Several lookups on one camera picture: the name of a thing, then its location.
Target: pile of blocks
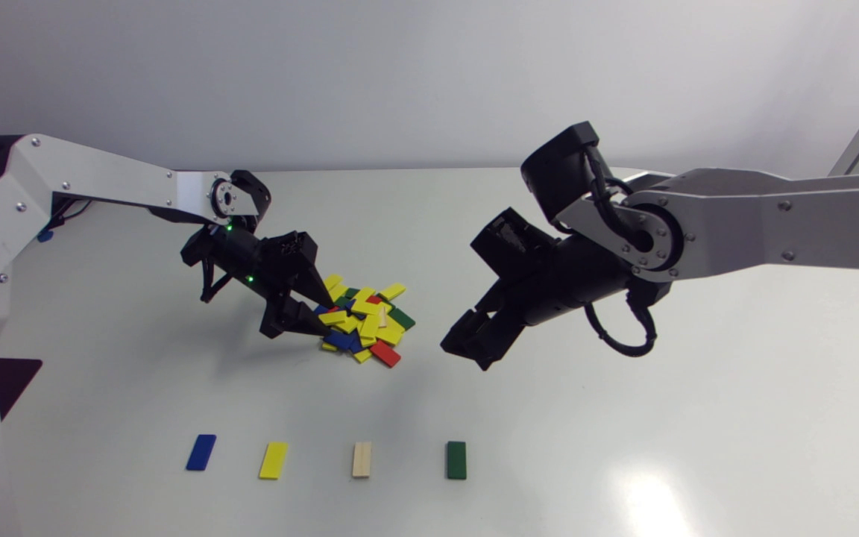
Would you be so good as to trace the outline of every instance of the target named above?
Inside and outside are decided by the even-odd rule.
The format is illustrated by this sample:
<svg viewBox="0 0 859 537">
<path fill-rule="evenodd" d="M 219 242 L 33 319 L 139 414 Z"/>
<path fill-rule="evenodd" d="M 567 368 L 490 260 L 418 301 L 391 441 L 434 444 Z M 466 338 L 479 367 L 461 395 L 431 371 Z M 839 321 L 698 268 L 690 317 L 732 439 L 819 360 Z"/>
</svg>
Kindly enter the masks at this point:
<svg viewBox="0 0 859 537">
<path fill-rule="evenodd" d="M 393 347 L 399 345 L 403 333 L 416 325 L 391 302 L 402 295 L 406 287 L 393 284 L 375 292 L 372 288 L 348 288 L 343 281 L 337 274 L 324 280 L 336 306 L 330 309 L 317 306 L 314 312 L 330 327 L 330 335 L 324 337 L 321 349 L 333 353 L 347 351 L 360 363 L 377 357 L 393 367 L 400 361 Z"/>
</svg>

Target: red block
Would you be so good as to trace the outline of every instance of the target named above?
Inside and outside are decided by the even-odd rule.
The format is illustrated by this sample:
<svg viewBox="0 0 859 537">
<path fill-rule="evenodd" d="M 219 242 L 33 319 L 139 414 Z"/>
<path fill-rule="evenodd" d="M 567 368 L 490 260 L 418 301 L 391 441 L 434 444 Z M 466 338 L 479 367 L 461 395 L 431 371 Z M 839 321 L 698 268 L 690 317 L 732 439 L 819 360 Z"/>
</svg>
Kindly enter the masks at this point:
<svg viewBox="0 0 859 537">
<path fill-rule="evenodd" d="M 400 361 L 400 355 L 396 354 L 396 351 L 392 350 L 389 345 L 382 341 L 382 339 L 378 339 L 377 342 L 371 346 L 371 353 L 373 353 L 373 356 L 380 358 L 380 361 L 389 367 L 393 367 Z"/>
</svg>

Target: white wall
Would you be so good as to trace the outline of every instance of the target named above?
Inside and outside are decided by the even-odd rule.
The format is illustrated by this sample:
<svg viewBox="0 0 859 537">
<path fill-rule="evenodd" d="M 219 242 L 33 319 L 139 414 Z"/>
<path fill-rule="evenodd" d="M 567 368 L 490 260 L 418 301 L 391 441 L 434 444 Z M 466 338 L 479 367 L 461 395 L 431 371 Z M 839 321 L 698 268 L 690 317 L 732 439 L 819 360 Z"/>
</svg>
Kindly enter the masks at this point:
<svg viewBox="0 0 859 537">
<path fill-rule="evenodd" d="M 0 0 L 0 133 L 181 168 L 613 164 L 825 174 L 859 0 Z"/>
</svg>

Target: blue block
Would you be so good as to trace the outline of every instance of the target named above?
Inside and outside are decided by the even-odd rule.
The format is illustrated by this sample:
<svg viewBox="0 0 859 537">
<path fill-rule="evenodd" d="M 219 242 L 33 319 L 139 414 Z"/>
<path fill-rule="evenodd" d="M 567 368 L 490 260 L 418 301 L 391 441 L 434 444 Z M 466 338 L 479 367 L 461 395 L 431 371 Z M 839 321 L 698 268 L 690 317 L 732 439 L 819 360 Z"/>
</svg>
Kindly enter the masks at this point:
<svg viewBox="0 0 859 537">
<path fill-rule="evenodd" d="M 360 333 L 358 330 L 354 330 L 348 336 L 350 337 L 350 352 L 352 354 L 362 353 L 364 346 L 360 343 Z"/>
<path fill-rule="evenodd" d="M 324 342 L 330 343 L 337 349 L 341 351 L 346 351 L 350 348 L 350 344 L 353 341 L 354 336 L 349 333 L 337 332 L 337 330 L 330 330 L 330 336 L 324 337 Z"/>
<path fill-rule="evenodd" d="M 204 471 L 217 439 L 217 435 L 198 435 L 198 440 L 194 442 L 194 449 L 191 449 L 191 456 L 188 456 L 188 465 L 185 468 L 198 472 Z"/>
</svg>

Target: yellow block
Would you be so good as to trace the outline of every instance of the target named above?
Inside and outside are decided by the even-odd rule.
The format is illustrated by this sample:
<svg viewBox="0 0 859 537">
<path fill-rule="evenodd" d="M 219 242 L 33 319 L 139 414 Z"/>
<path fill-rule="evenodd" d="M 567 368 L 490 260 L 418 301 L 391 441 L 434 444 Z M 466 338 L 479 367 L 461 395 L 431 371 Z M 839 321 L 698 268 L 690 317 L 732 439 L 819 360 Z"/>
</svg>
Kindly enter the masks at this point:
<svg viewBox="0 0 859 537">
<path fill-rule="evenodd" d="M 406 286 L 403 284 L 393 284 L 386 289 L 381 290 L 380 296 L 382 296 L 385 300 L 395 299 L 397 296 L 400 296 L 405 292 Z"/>
<path fill-rule="evenodd" d="M 373 356 L 373 353 L 371 353 L 371 350 L 369 350 L 369 349 L 364 349 L 362 351 L 359 351 L 359 353 L 353 355 L 353 357 L 356 358 L 357 361 L 360 363 L 364 363 L 365 361 L 369 360 L 369 358 L 371 358 L 372 356 Z"/>
<path fill-rule="evenodd" d="M 379 315 L 367 315 L 364 323 L 360 326 L 360 339 L 364 337 L 376 337 L 376 330 L 380 327 Z"/>
<path fill-rule="evenodd" d="M 328 289 L 327 292 L 330 293 L 330 300 L 336 300 L 341 296 L 344 296 L 344 293 L 347 292 L 348 286 L 344 284 L 336 284 L 332 286 L 332 288 Z"/>
<path fill-rule="evenodd" d="M 357 300 L 353 303 L 353 307 L 350 308 L 350 311 L 354 313 L 362 313 L 365 315 L 379 315 L 380 307 L 376 304 L 371 304 L 369 302 L 361 302 L 360 300 Z"/>
<path fill-rule="evenodd" d="M 331 290 L 333 289 L 333 286 L 339 284 L 342 281 L 344 281 L 344 278 L 340 274 L 331 274 L 330 276 L 327 276 L 327 279 L 324 280 L 324 286 L 325 288 L 327 288 L 327 290 Z"/>
<path fill-rule="evenodd" d="M 353 315 L 347 315 L 347 319 L 344 322 L 339 325 L 333 325 L 333 327 L 342 333 L 351 333 L 360 327 L 360 319 L 357 319 Z"/>
<path fill-rule="evenodd" d="M 406 332 L 405 327 L 396 322 L 396 319 L 389 315 L 386 316 L 386 327 L 388 327 L 389 330 L 396 330 L 396 332 Z"/>
<path fill-rule="evenodd" d="M 402 330 L 393 330 L 391 327 L 381 327 L 381 329 L 376 330 L 377 339 L 382 339 L 391 345 L 399 344 L 400 339 L 403 338 Z"/>
<path fill-rule="evenodd" d="M 260 465 L 258 476 L 263 480 L 280 479 L 280 470 L 283 470 L 283 458 L 287 456 L 286 442 L 270 442 L 267 451 L 263 454 L 263 464 Z"/>
<path fill-rule="evenodd" d="M 337 310 L 337 312 L 321 313 L 320 320 L 327 326 L 339 325 L 347 320 L 347 312 L 344 312 L 344 310 Z"/>
<path fill-rule="evenodd" d="M 359 302 L 367 302 L 369 297 L 373 296 L 373 288 L 360 289 L 360 292 L 353 296 L 353 299 Z"/>
</svg>

